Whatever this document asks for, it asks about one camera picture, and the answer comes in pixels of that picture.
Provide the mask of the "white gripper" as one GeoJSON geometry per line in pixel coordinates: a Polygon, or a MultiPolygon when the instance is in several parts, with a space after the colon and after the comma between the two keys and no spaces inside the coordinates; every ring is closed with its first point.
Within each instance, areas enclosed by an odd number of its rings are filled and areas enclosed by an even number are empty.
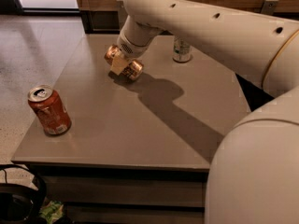
{"type": "MultiPolygon", "coordinates": [[[[140,57],[149,47],[150,38],[142,34],[128,34],[120,33],[117,39],[117,45],[121,52],[128,58],[140,57]]],[[[116,55],[112,61],[110,70],[119,75],[127,66],[128,60],[121,56],[116,55]]]]}

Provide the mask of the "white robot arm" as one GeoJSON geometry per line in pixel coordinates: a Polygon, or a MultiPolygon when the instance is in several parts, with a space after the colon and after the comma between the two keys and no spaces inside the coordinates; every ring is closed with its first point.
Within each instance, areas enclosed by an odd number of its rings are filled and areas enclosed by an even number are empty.
{"type": "Polygon", "coordinates": [[[299,224],[299,23],[187,0],[123,0],[122,69],[167,31],[272,96],[225,137],[206,183],[205,224],[299,224]]]}

